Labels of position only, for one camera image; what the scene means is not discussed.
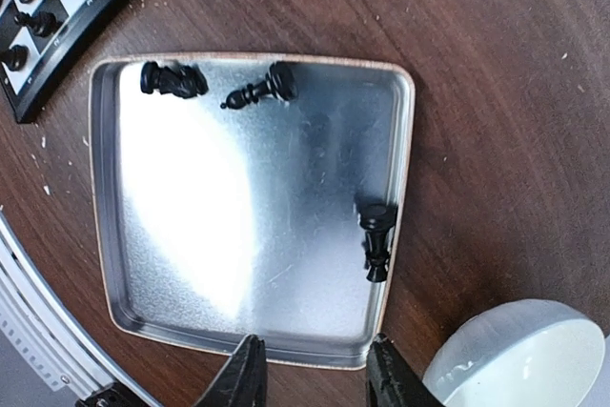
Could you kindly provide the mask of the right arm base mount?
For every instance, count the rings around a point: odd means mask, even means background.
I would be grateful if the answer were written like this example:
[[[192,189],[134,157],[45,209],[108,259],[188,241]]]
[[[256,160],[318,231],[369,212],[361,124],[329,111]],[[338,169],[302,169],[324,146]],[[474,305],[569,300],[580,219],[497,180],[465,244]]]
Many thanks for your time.
[[[116,381],[93,392],[85,399],[75,401],[75,407],[137,407],[144,406],[142,399],[124,384]]]

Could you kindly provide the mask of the black bishop piece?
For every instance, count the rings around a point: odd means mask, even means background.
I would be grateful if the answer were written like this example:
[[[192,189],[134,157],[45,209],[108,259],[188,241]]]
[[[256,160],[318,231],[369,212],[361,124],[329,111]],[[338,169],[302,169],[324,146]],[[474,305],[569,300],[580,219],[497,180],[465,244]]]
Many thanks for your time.
[[[298,89],[292,66],[284,61],[273,63],[263,80],[248,83],[241,89],[229,93],[220,108],[223,110],[241,110],[250,104],[258,103],[262,98],[271,97],[290,102],[298,97]]]

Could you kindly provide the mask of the black white chess board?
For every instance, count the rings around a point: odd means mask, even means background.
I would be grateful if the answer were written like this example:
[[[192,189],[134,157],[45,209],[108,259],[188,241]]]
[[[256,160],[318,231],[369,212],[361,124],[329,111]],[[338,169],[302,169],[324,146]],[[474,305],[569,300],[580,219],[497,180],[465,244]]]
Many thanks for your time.
[[[1,89],[19,124],[31,123],[69,73],[95,35],[112,20],[123,0],[1,0],[1,52],[14,46],[29,49],[26,65],[9,71],[1,62]],[[18,12],[52,12],[58,29],[48,37],[34,36],[18,26]]]

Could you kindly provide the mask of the black rook piece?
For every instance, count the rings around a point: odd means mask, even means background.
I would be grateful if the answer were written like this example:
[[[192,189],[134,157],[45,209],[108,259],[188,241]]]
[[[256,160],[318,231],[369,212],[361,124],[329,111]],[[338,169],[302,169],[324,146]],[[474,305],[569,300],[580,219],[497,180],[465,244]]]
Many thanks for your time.
[[[0,53],[0,61],[9,71],[20,71],[27,63],[29,49],[24,45],[14,45]]]

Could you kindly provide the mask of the black queen piece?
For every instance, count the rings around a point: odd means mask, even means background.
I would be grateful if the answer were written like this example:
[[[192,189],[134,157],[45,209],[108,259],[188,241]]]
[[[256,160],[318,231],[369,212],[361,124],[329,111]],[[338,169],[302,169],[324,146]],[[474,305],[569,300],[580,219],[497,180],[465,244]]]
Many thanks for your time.
[[[397,222],[397,208],[382,203],[371,203],[361,208],[359,226],[365,233],[365,268],[367,280],[382,283],[388,277],[390,261],[389,234]]]

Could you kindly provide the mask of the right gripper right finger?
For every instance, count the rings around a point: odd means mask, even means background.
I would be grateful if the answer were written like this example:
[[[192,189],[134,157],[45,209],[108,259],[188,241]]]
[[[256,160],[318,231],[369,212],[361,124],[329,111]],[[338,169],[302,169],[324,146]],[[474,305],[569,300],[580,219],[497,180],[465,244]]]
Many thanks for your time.
[[[383,333],[377,334],[369,347],[365,386],[369,407],[441,407]]]

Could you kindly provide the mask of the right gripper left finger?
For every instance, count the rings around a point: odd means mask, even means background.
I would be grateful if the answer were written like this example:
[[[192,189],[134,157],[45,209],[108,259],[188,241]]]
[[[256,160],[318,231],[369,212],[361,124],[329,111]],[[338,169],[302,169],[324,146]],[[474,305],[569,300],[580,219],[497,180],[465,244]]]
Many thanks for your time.
[[[194,406],[253,407],[267,401],[265,341],[245,336]]]

